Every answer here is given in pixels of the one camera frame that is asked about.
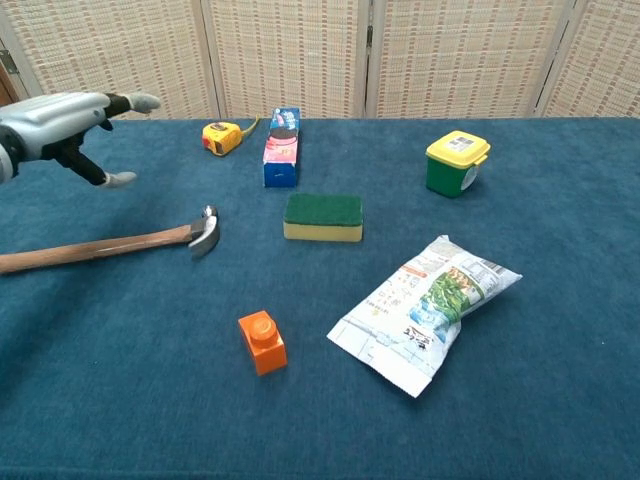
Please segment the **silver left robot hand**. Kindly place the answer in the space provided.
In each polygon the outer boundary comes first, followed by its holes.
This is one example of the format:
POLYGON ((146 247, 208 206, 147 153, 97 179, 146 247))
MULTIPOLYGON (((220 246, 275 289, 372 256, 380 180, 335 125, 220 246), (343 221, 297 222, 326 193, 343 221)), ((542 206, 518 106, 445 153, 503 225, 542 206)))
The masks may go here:
POLYGON ((87 131, 111 131, 110 119, 134 111, 148 114, 160 99, 142 92, 113 94, 62 92, 22 100, 1 108, 1 182, 19 173, 29 161, 55 160, 90 184, 118 188, 136 179, 133 172, 110 173, 81 151, 87 131))

